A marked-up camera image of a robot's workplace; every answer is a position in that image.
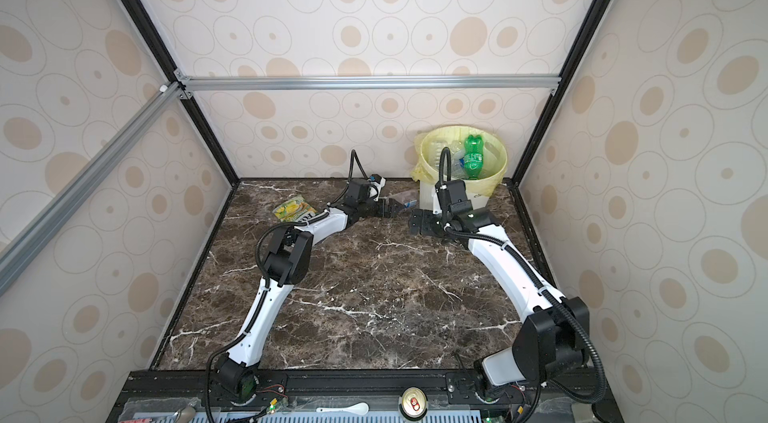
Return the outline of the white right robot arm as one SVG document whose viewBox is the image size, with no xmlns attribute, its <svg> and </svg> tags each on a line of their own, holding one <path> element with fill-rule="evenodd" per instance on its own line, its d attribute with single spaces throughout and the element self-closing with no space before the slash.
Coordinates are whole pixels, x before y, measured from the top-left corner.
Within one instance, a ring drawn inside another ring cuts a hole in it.
<svg viewBox="0 0 768 423">
<path fill-rule="evenodd" d="M 546 282 L 489 209 L 473 207 L 465 182 L 454 179 L 451 169 L 451 151 L 444 147 L 433 191 L 439 209 L 416 210 L 413 232 L 466 248 L 496 279 L 521 323 L 510 348 L 476 363 L 478 393 L 487 398 L 508 384 L 545 383 L 579 403 L 603 400 L 608 382 L 589 336 L 587 305 Z"/>
</svg>

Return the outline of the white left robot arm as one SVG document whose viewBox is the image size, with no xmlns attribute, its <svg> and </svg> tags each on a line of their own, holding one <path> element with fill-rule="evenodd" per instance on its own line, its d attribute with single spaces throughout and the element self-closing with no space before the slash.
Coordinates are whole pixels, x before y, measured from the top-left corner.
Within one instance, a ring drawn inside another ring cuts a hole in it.
<svg viewBox="0 0 768 423">
<path fill-rule="evenodd" d="M 237 337 L 208 357 L 207 383 L 218 383 L 241 402 L 255 395 L 255 369 L 266 338 L 288 294 L 306 277 L 315 244 L 361 219 L 393 218 L 405 209 L 404 204 L 382 195 L 385 185 L 383 176 L 365 172 L 352 151 L 345 187 L 323 212 L 278 223 L 259 238 L 254 250 L 261 273 L 257 295 Z"/>
</svg>

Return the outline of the green bottle yellow cap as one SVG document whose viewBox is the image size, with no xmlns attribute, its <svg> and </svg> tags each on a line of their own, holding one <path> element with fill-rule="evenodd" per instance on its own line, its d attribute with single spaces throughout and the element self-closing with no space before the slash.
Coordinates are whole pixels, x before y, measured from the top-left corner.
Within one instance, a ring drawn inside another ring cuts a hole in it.
<svg viewBox="0 0 768 423">
<path fill-rule="evenodd" d="M 469 179 L 479 179 L 484 167 L 484 140 L 480 134 L 469 134 L 464 141 L 462 166 Z"/>
</svg>

